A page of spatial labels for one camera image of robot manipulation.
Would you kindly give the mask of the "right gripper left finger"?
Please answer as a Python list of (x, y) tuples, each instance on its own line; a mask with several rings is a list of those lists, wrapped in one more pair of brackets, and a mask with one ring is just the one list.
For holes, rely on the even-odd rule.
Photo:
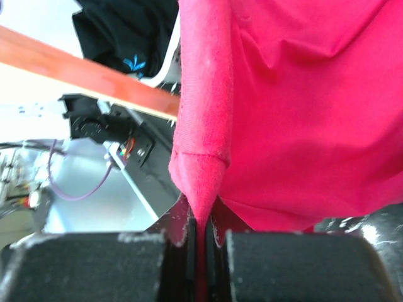
[(2, 301), (193, 301), (195, 219), (187, 199), (143, 232), (34, 233), (12, 243)]

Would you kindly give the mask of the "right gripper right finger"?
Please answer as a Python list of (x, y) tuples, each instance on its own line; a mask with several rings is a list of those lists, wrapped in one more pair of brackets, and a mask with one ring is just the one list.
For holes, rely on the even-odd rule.
[(398, 301), (375, 249), (357, 236), (257, 232), (221, 201), (206, 228), (209, 301)]

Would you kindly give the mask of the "red t shirt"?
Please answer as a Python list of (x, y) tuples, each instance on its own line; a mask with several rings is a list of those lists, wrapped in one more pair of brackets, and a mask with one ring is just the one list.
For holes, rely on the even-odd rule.
[(221, 199), (256, 231), (402, 201), (401, 1), (180, 1), (169, 171), (205, 229)]

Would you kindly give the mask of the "black t shirt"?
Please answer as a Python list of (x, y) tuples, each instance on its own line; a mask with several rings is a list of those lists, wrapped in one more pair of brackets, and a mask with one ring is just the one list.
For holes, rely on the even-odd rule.
[(82, 55), (124, 74), (161, 70), (178, 15), (177, 1), (79, 1), (72, 15)]

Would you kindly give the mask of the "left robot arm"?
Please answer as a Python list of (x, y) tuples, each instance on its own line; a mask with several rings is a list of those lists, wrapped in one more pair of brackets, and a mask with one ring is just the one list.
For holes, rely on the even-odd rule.
[(70, 139), (89, 138), (94, 143), (116, 142), (133, 147), (140, 140), (139, 124), (120, 106), (83, 94), (64, 94), (63, 118), (69, 122)]

